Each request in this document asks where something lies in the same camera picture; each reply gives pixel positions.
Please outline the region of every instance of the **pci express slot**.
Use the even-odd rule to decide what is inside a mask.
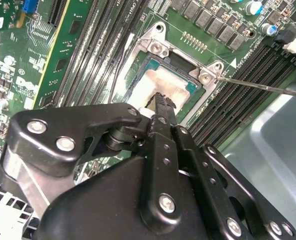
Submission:
[[[276,53],[273,53],[275,55],[268,55],[265,58],[260,61],[260,65],[256,67],[256,69],[251,71],[251,82],[256,83],[260,80],[261,75],[263,75],[275,62],[277,59]],[[217,111],[219,112],[219,116],[213,117],[213,115],[210,117],[210,121],[208,121],[202,128],[201,132],[198,132],[198,137],[195,138],[196,143],[200,141],[200,136],[203,136],[205,134],[209,134],[208,126],[215,126],[220,123],[221,119],[224,118],[225,113],[229,112],[232,107],[234,107],[240,100],[242,100],[242,96],[247,93],[247,91],[250,89],[246,86],[236,85],[234,84],[235,90],[232,94],[230,92],[229,96],[225,98],[224,104],[217,107]]]
[[[107,78],[104,78],[104,76],[107,75],[107,67],[114,61],[117,49],[122,44],[122,40],[126,37],[130,25],[141,5],[142,0],[139,0],[135,6],[133,5],[132,1],[127,1],[124,5],[120,20],[116,22],[113,32],[109,37],[109,41],[105,45],[100,59],[91,72],[89,79],[92,81],[84,88],[78,101],[78,105],[95,104],[97,102],[108,81]],[[92,98],[90,102],[85,102],[88,95],[92,96]]]
[[[51,11],[49,14],[48,24],[53,25],[55,28],[59,25],[66,3],[67,0],[53,0]]]
[[[64,92],[65,90],[69,89],[71,90],[72,86],[75,85],[76,76],[78,74],[78,69],[81,66],[82,63],[82,57],[85,55],[85,52],[87,50],[88,42],[91,40],[91,36],[94,34],[94,32],[97,29],[99,19],[101,17],[101,14],[103,12],[102,8],[98,7],[99,0],[93,0],[92,5],[90,7],[86,22],[84,24],[84,27],[81,31],[79,40],[76,44],[76,47],[73,51],[72,57],[70,59],[69,65],[67,67],[67,71],[65,72],[62,83],[60,85],[60,88],[58,90],[55,102],[58,103],[59,101],[63,101],[62,103],[65,103],[66,98],[64,99]]]
[[[246,77],[255,69],[255,67],[262,61],[262,59],[271,51],[271,49],[263,44],[261,44],[258,49],[250,56],[246,63],[238,70],[232,77],[241,81],[248,80],[249,82],[254,82],[256,79],[247,79]],[[206,122],[211,119],[211,116],[215,114],[218,107],[220,107],[227,98],[232,95],[232,93],[238,88],[238,85],[226,83],[223,89],[220,91],[220,96],[211,102],[205,112],[193,123],[190,127],[190,132],[195,136],[202,128]]]
[[[111,32],[112,24],[116,20],[116,17],[121,10],[122,5],[117,7],[117,13],[115,17],[114,19],[111,19],[111,13],[116,5],[116,1],[105,1],[104,13],[99,20],[100,24],[98,26],[98,29],[92,35],[92,39],[90,41],[90,44],[88,45],[87,51],[85,52],[82,64],[78,69],[78,73],[74,78],[75,82],[69,90],[64,106],[71,106],[72,103],[75,101],[75,96],[77,95],[78,91],[80,91],[80,89],[82,89],[83,87],[81,84],[88,84],[88,82],[90,81],[87,72],[91,71],[89,68],[91,67],[92,63],[95,63],[97,61],[100,55],[100,51],[102,50],[102,47],[104,46],[104,43]]]
[[[283,61],[278,57],[276,57],[273,62],[277,62],[276,66],[271,67],[270,65],[270,70],[266,71],[267,73],[264,75],[263,79],[260,80],[260,82],[263,85],[277,87],[278,82],[280,81],[280,78],[278,78],[278,73],[284,70],[284,67],[287,63],[286,61]],[[256,99],[258,95],[262,96],[265,93],[265,91],[244,86],[242,90],[243,92],[245,92],[245,94],[236,95],[234,97],[234,101],[224,106],[226,107],[226,113],[224,115],[214,116],[214,119],[218,122],[216,122],[216,124],[208,126],[206,128],[207,132],[203,132],[198,137],[196,137],[195,140],[197,144],[200,145],[205,141],[208,143],[208,141],[216,139],[217,135],[221,134],[220,131],[227,131],[228,129],[226,128],[226,126],[231,122],[237,121],[236,119],[240,118],[239,115],[244,109],[250,108],[252,109],[252,111],[255,111],[255,108],[253,108],[252,106],[250,107],[249,103],[253,101],[253,99]]]

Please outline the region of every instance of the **green circuit board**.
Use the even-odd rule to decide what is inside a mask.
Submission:
[[[15,2],[2,13],[6,14],[7,25],[12,23],[15,27],[3,31],[0,39],[0,96],[8,103],[0,110],[0,148],[9,118],[16,112],[105,103],[121,42],[130,31],[135,37],[125,61],[136,41],[156,22],[163,22],[168,43],[203,66],[223,62],[222,76],[232,77],[265,38],[262,24],[273,24],[279,31],[289,26],[296,29],[296,19],[292,17],[296,0],[287,1],[286,6],[282,6],[285,1],[266,0],[261,14],[252,16],[245,14],[244,8],[249,2],[246,0],[237,3],[228,0],[67,0],[59,1],[64,2],[64,10],[59,24],[54,26],[49,23],[49,15],[56,2],[40,1],[36,12],[31,14],[22,14],[23,2]],[[211,23],[229,27],[241,44],[226,41],[209,23],[201,26],[199,16],[205,12]],[[122,80],[124,87],[116,89],[113,102],[126,101],[125,94],[141,74],[140,70],[146,69],[148,58],[149,53],[143,51],[136,56]],[[296,71],[282,86],[286,87],[295,77]],[[216,95],[223,86],[223,83],[219,85]],[[188,101],[177,114],[178,122],[204,93],[201,85],[190,91]],[[203,108],[194,113],[188,127],[212,100],[209,98]]]
[[[68,0],[62,11],[61,23],[54,26],[48,23],[52,4],[51,1],[40,1],[35,13],[24,14],[22,26],[1,32],[0,98],[7,103],[4,109],[0,109],[0,149],[10,117],[33,109],[42,79],[47,75],[55,76],[66,68],[89,10],[87,0]],[[53,93],[51,86],[59,80],[52,79],[46,83],[48,95]]]

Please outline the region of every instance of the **ram slot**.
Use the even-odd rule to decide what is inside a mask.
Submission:
[[[273,87],[277,87],[280,84],[282,84],[283,81],[290,76],[290,74],[293,72],[293,70],[294,70],[293,66],[288,66],[286,70],[282,69],[282,71],[283,71],[282,76],[280,76],[277,79],[277,81],[275,82]],[[227,140],[227,138],[234,131],[236,131],[240,127],[240,125],[243,124],[253,114],[253,112],[258,107],[260,107],[260,105],[262,105],[264,103],[264,101],[267,100],[267,98],[269,98],[269,96],[271,96],[271,94],[272,94],[270,92],[265,92],[262,90],[258,90],[258,91],[260,92],[260,94],[258,94],[255,97],[255,99],[252,99],[251,102],[248,104],[251,107],[244,109],[243,112],[240,114],[241,116],[238,118],[237,121],[230,123],[230,125],[228,125],[228,126],[224,126],[224,128],[229,129],[229,131],[222,132],[216,138],[207,139],[206,141],[207,142],[210,141],[210,142],[214,143],[217,147],[220,146],[221,144],[223,144]]]
[[[268,71],[268,69],[271,67],[276,59],[276,55],[267,55],[259,64],[256,65],[256,68],[247,75],[247,77],[251,79],[250,82],[262,84],[260,81],[260,76]],[[202,131],[198,133],[198,136],[195,136],[195,141],[197,144],[200,144],[200,142],[203,141],[203,139],[208,134],[210,134],[209,126],[216,127],[224,119],[226,113],[229,112],[232,107],[234,107],[239,101],[242,100],[242,96],[245,95],[249,89],[249,87],[235,84],[234,94],[229,94],[224,103],[217,107],[216,112],[218,113],[218,115],[213,114],[210,120],[207,121],[207,123],[202,127]]]
[[[262,59],[271,51],[271,49],[261,44],[258,49],[250,56],[247,62],[233,75],[233,78],[244,81],[253,69],[262,61]],[[210,103],[205,112],[198,117],[194,124],[189,128],[191,134],[198,134],[202,126],[215,114],[227,98],[237,89],[237,85],[226,83],[220,91],[217,98]]]
[[[99,6],[99,0],[93,0],[86,22],[67,67],[67,71],[63,76],[62,83],[58,90],[59,94],[57,94],[55,99],[55,102],[58,103],[59,106],[65,105],[67,97],[70,96],[71,91],[73,91],[73,86],[78,84],[79,79],[76,78],[76,76],[79,73],[79,68],[84,59],[88,44],[98,27],[99,20],[103,13],[103,7]]]
[[[106,72],[107,67],[113,61],[122,39],[126,37],[135,13],[140,9],[141,4],[141,0],[139,0],[135,6],[133,5],[132,1],[127,1],[125,4],[124,8],[122,9],[122,14],[119,18],[120,20],[117,21],[113,33],[109,37],[109,41],[106,44],[100,59],[91,71],[89,79],[92,81],[82,92],[78,101],[78,105],[97,103],[97,98],[106,87],[108,81],[107,79],[103,79],[103,76],[105,75],[104,73]]]

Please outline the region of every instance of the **metal screw head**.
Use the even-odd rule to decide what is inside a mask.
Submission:
[[[184,133],[184,134],[188,134],[187,129],[185,129],[184,127],[181,127],[180,130],[182,131],[182,133]]]
[[[57,140],[57,147],[62,151],[69,152],[74,149],[75,144],[71,138],[67,136],[62,136]]]
[[[236,237],[241,236],[241,228],[235,220],[233,220],[232,218],[228,218],[227,225],[233,235],[235,235]]]
[[[47,130],[47,126],[41,121],[31,121],[27,124],[27,129],[34,134],[42,134]]]
[[[166,213],[173,213],[175,210],[175,204],[171,197],[167,195],[161,195],[159,198],[159,204]]]
[[[273,230],[273,232],[279,236],[282,235],[280,227],[275,222],[270,222],[270,227]]]
[[[151,52],[153,54],[160,54],[162,52],[162,47],[160,44],[158,43],[154,43],[152,46],[151,46]]]
[[[133,115],[133,116],[138,115],[138,114],[137,114],[137,111],[135,111],[135,109],[133,109],[133,108],[128,108],[128,112],[129,112],[129,114],[131,114],[131,115]]]
[[[291,231],[290,227],[289,227],[287,224],[282,223],[281,225],[282,225],[283,229],[285,229],[285,231],[286,231],[290,236],[293,236],[293,232]]]

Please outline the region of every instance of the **black dimm slot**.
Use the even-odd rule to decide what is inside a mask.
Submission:
[[[86,52],[86,54],[85,54],[85,56],[83,58],[81,67],[78,69],[76,79],[81,79],[82,76],[84,75],[86,67],[87,67],[87,65],[88,65],[88,63],[90,61],[91,56],[92,56],[92,53],[93,53],[96,45],[98,44],[98,41],[99,41],[100,37],[102,36],[105,28],[106,28],[106,25],[107,25],[107,23],[108,23],[108,21],[110,19],[110,15],[111,15],[111,12],[112,12],[115,4],[116,4],[116,2],[114,2],[114,1],[108,1],[108,4],[105,5],[104,11],[103,11],[104,13],[101,16],[100,20],[98,21],[100,23],[99,28],[97,29],[97,31],[95,31],[94,36],[92,36],[90,46],[89,46],[89,48],[88,48],[88,50],[87,50],[87,52]],[[68,99],[66,100],[65,106],[70,106],[72,104],[74,96],[75,96],[76,91],[79,88],[80,84],[81,84],[81,81],[78,81],[75,85],[73,85],[70,88],[70,91],[69,91],[69,94],[68,94]]]
[[[111,55],[111,57],[110,57],[110,59],[109,59],[109,61],[107,63],[107,66],[109,66],[111,64],[111,62],[113,61],[113,59],[114,59],[114,57],[116,55],[116,51],[118,50],[118,47],[121,44],[121,40],[124,39],[126,34],[128,33],[128,29],[130,28],[131,22],[133,21],[136,12],[139,10],[140,5],[142,4],[142,0],[139,0],[136,3],[135,6],[133,6],[132,2],[129,2],[129,3],[130,4],[127,6],[127,8],[123,12],[124,16],[123,16],[123,18],[121,18],[122,21],[120,21],[120,23],[118,24],[118,28],[116,28],[115,36],[117,36],[118,34],[121,34],[121,37],[120,37],[120,41],[118,42],[117,46],[115,47],[116,50],[114,51],[114,53],[112,53],[112,55]],[[109,45],[106,46],[106,54],[109,51],[109,49],[108,49],[109,46],[112,46],[114,44],[114,42],[115,42],[115,38],[112,37],[110,39]],[[99,63],[97,71],[99,71],[99,69],[101,68],[105,56],[106,55],[103,55],[103,57],[101,58],[101,62]],[[96,103],[96,101],[100,97],[103,89],[106,87],[107,82],[108,82],[107,78],[103,79],[101,77],[99,79],[99,83],[98,83],[98,85],[96,87],[96,90],[95,90],[93,96],[92,96],[90,104],[95,104]]]
[[[84,37],[85,37],[86,33],[89,31],[90,19],[92,19],[95,16],[95,13],[97,11],[98,1],[99,0],[93,0],[93,2],[92,2],[91,8],[89,10],[89,13],[88,13],[88,16],[87,16],[87,19],[86,19],[86,22],[85,22],[84,27],[83,27],[83,29],[81,31],[81,34],[80,34],[79,40],[78,40],[78,42],[76,44],[76,47],[73,50],[69,65],[68,65],[67,70],[66,70],[66,72],[65,72],[65,74],[63,76],[60,88],[58,90],[59,94],[57,94],[57,96],[56,96],[56,99],[55,99],[56,103],[59,101],[59,99],[61,99],[63,97],[63,91],[67,87],[68,79],[71,76],[71,74],[73,73],[73,69],[78,69],[78,67],[76,66],[77,61],[78,61],[77,56],[79,55],[79,52],[81,50],[80,48],[81,48],[82,42],[84,40]],[[94,32],[96,30],[97,25],[98,24],[95,24],[94,27],[91,29],[92,32]],[[74,84],[76,84],[77,80],[78,79],[74,78],[74,80],[71,82],[70,86],[73,86]]]
[[[80,96],[78,97],[78,101],[77,101],[77,105],[80,106],[80,105],[84,105],[84,102],[85,102],[85,99],[87,97],[87,95],[89,94],[89,91],[93,85],[93,81],[95,80],[95,76],[97,75],[99,69],[100,69],[100,66],[103,62],[103,59],[105,57],[105,55],[107,54],[107,52],[110,50],[111,48],[111,39],[115,39],[115,31],[116,31],[116,28],[118,27],[118,25],[120,24],[119,21],[116,21],[117,18],[119,19],[123,19],[123,11],[124,9],[126,9],[126,7],[129,5],[129,2],[127,1],[123,1],[122,4],[119,5],[119,11],[118,11],[118,14],[116,14],[112,20],[113,22],[113,25],[111,27],[111,30],[109,31],[109,33],[106,35],[107,37],[105,38],[105,41],[102,43],[102,46],[101,46],[101,50],[99,52],[99,54],[97,54],[95,60],[94,60],[94,64],[91,68],[91,72],[88,76],[88,79],[86,81],[86,84],[85,86],[83,87],[83,90],[80,94]]]
[[[139,6],[140,11],[136,12],[136,14],[134,16],[134,21],[131,23],[132,27],[128,30],[128,33],[133,33],[136,30],[136,27],[138,26],[138,23],[141,19],[141,16],[149,3],[150,3],[150,1],[145,0],[143,2],[143,4]],[[112,73],[117,65],[117,61],[121,58],[121,55],[123,54],[123,48],[124,48],[126,41],[127,41],[127,39],[125,39],[125,38],[122,39],[122,41],[120,41],[118,50],[116,51],[116,57],[114,57],[114,59],[110,63],[110,66],[108,67],[108,70],[105,72],[103,79],[109,79],[110,76],[112,75]]]
[[[290,74],[293,72],[294,67],[290,66],[288,67],[288,69],[284,72],[283,76],[279,77],[278,80],[275,82],[275,84],[273,85],[273,87],[277,87],[280,84],[283,83],[283,81],[290,76]],[[260,97],[257,97],[257,99],[253,100],[253,102],[251,102],[249,105],[252,106],[252,108],[246,109],[247,111],[245,113],[243,113],[243,116],[241,117],[242,120],[236,121],[234,123],[232,123],[230,126],[228,126],[228,129],[230,129],[230,131],[226,131],[224,133],[223,136],[219,136],[216,139],[212,140],[212,143],[215,143],[215,146],[220,146],[221,144],[224,143],[224,141],[234,132],[236,131],[240,124],[243,123],[243,121],[245,121],[247,118],[249,118],[252,114],[253,114],[253,110],[257,109],[258,107],[260,107],[261,104],[263,104],[263,102],[271,95],[272,93],[270,92],[264,92],[262,95],[260,95]]]
[[[233,78],[241,81],[245,80],[246,76],[251,73],[251,71],[268,54],[269,51],[270,48],[265,45],[260,45],[259,49],[250,56],[245,65],[233,75]],[[190,127],[189,130],[193,136],[198,133],[198,131],[201,129],[201,126],[211,119],[211,115],[215,113],[215,109],[222,105],[226,101],[226,98],[229,97],[229,95],[231,95],[236,88],[237,86],[235,84],[225,84],[223,89],[220,91],[220,95],[225,97],[215,98],[215,100],[211,103],[211,106],[209,106],[206,111],[197,119],[197,121],[195,121],[195,123]]]
[[[285,67],[285,65],[286,65],[285,61],[277,62],[276,66],[273,67],[272,71],[268,72],[264,76],[264,78],[260,81],[260,84],[268,85],[268,86],[271,86],[271,85],[274,86],[275,85],[274,83],[276,82],[275,77],[276,77],[277,73],[280,70],[282,70]],[[247,87],[247,88],[248,88],[247,91],[249,91],[249,93],[242,99],[242,106],[236,106],[236,107],[231,108],[230,113],[228,113],[227,116],[225,116],[225,120],[223,122],[221,122],[220,126],[219,127],[213,127],[213,129],[209,131],[211,134],[209,134],[210,138],[208,138],[206,140],[207,142],[208,141],[211,141],[211,142],[214,141],[214,139],[216,139],[218,137],[218,135],[222,134],[222,131],[227,129],[227,126],[231,124],[231,121],[235,120],[236,118],[240,118],[240,116],[239,116],[240,113],[242,111],[244,111],[245,109],[247,109],[249,107],[250,103],[254,99],[256,99],[260,93],[261,94],[264,93],[264,91],[262,91],[260,89],[255,89],[255,88],[252,88],[252,87]]]
[[[271,66],[271,64],[274,62],[274,60],[276,59],[275,57],[271,57],[270,55],[265,56],[264,61],[261,61],[258,63],[259,65],[256,65],[255,69],[251,69],[250,72],[247,73],[247,76],[250,76],[250,81],[252,83],[256,83],[259,80],[259,74],[264,73],[269,66]],[[240,99],[241,99],[241,95],[245,93],[246,89],[249,89],[246,86],[241,86],[241,85],[237,85],[237,84],[233,84],[234,86],[234,94],[229,94],[228,96],[225,96],[224,101],[222,104],[218,104],[216,107],[216,112],[218,112],[219,116],[214,116],[215,113],[213,113],[211,115],[211,117],[209,118],[210,120],[207,121],[205,123],[205,125],[203,126],[203,128],[201,129],[201,132],[198,132],[198,136],[195,137],[195,141],[196,143],[199,143],[201,141],[201,137],[206,137],[205,134],[209,134],[208,131],[208,127],[206,126],[212,126],[214,124],[214,122],[216,122],[216,125],[219,124],[219,122],[223,119],[224,115],[226,112],[229,111],[229,106],[233,106],[234,104],[236,104]]]
[[[275,57],[275,58],[273,58],[273,61],[271,61],[271,64],[273,63],[273,62],[275,62],[275,61],[277,61],[277,57]],[[254,79],[256,79],[257,77],[258,77],[258,75],[255,75],[255,76],[251,76],[252,78],[254,78]],[[267,84],[267,83],[269,83],[270,81],[269,80],[267,80],[267,78],[265,78],[264,77],[264,79],[260,79],[260,81],[259,81],[259,83],[260,84],[263,84],[263,85],[265,85],[265,84]],[[251,92],[253,92],[253,91],[255,91],[256,89],[254,89],[254,88],[252,88],[252,87],[247,87],[247,86],[240,86],[241,88],[242,88],[242,93],[243,93],[243,95],[245,95],[248,91],[250,91],[249,93],[248,93],[248,95],[247,96],[245,96],[244,98],[242,98],[243,96],[241,96],[241,95],[236,95],[234,98],[233,98],[233,101],[230,101],[230,104],[225,104],[223,107],[225,108],[225,115],[223,115],[223,116],[214,116],[214,119],[216,120],[216,124],[213,124],[213,125],[210,125],[209,127],[207,127],[206,129],[205,129],[205,131],[206,132],[203,132],[203,134],[202,135],[199,135],[198,136],[198,138],[196,139],[196,143],[198,144],[198,145],[200,145],[201,143],[204,143],[205,142],[205,139],[208,137],[208,136],[210,136],[210,137],[212,137],[213,136],[213,131],[224,131],[224,129],[223,128],[221,128],[221,126],[222,125],[224,125],[225,124],[225,121],[226,121],[226,119],[228,118],[230,118],[230,116],[231,116],[231,114],[229,114],[229,112],[231,111],[231,109],[233,109],[234,107],[235,107],[235,105],[236,105],[236,103],[238,103],[240,100],[242,100],[242,103],[241,103],[241,105],[238,105],[238,106],[236,106],[236,108],[235,108],[235,111],[234,111],[234,114],[236,114],[236,111],[238,111],[239,109],[242,109],[242,108],[246,108],[247,107],[247,105],[246,105],[246,100],[247,100],[247,98],[248,98],[248,96],[251,94]]]

